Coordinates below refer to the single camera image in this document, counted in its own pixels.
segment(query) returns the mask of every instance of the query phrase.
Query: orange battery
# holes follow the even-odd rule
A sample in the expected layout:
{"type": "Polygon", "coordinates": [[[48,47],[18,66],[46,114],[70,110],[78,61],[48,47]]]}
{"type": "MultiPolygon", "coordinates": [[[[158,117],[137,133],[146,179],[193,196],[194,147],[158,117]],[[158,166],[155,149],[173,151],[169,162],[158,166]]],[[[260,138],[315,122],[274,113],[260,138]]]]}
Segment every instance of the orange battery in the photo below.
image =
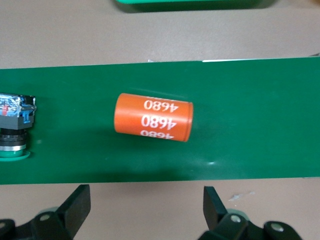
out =
{"type": "Polygon", "coordinates": [[[192,102],[120,94],[114,111],[117,133],[186,142],[194,106],[192,102]]]}

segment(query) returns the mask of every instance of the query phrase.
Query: white scuff mark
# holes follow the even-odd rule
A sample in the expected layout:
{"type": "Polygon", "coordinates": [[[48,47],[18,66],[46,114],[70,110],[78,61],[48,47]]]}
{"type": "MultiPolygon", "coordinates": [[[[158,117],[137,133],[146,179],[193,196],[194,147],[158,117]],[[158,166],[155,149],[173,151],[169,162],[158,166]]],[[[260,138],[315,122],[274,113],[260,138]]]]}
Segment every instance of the white scuff mark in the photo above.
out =
{"type": "Polygon", "coordinates": [[[235,201],[235,200],[239,200],[241,198],[243,198],[246,195],[255,195],[256,192],[255,191],[249,191],[247,193],[240,193],[240,194],[234,194],[232,195],[232,197],[228,200],[229,202],[235,201]]]}

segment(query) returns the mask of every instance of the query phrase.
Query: electrical component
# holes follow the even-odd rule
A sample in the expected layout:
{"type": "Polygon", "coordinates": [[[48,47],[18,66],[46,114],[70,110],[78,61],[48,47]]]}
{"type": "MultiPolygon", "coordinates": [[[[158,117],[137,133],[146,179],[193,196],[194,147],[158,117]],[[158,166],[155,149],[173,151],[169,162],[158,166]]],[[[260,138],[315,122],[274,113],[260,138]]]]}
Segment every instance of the electrical component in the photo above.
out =
{"type": "Polygon", "coordinates": [[[191,102],[122,93],[114,111],[117,133],[186,142],[194,107],[191,102]]]}
{"type": "Polygon", "coordinates": [[[0,161],[15,161],[29,156],[24,151],[27,128],[35,120],[36,98],[0,93],[0,161]]]}

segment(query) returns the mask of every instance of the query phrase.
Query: battery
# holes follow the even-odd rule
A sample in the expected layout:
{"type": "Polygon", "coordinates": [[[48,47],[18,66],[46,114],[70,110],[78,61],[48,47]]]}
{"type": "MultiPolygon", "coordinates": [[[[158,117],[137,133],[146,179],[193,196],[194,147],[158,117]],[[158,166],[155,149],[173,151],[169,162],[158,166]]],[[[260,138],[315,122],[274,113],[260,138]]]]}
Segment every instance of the battery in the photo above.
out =
{"type": "Polygon", "coordinates": [[[122,93],[114,111],[117,133],[187,142],[194,106],[192,102],[122,93]]]}

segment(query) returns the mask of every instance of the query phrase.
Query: silver bolt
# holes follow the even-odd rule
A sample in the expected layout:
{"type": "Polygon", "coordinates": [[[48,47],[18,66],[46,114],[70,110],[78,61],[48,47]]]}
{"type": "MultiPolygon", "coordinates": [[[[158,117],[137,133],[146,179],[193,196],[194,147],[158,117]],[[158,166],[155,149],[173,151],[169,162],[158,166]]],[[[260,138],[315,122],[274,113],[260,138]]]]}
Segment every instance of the silver bolt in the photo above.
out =
{"type": "Polygon", "coordinates": [[[285,229],[278,223],[272,223],[271,228],[277,232],[283,232],[285,229]]]}
{"type": "Polygon", "coordinates": [[[238,217],[237,215],[231,215],[231,221],[234,222],[234,223],[240,223],[241,222],[241,219],[240,217],[238,217]]]}
{"type": "Polygon", "coordinates": [[[50,215],[49,214],[45,214],[45,215],[42,215],[40,217],[40,221],[45,221],[45,220],[48,220],[50,218],[50,215]]]}

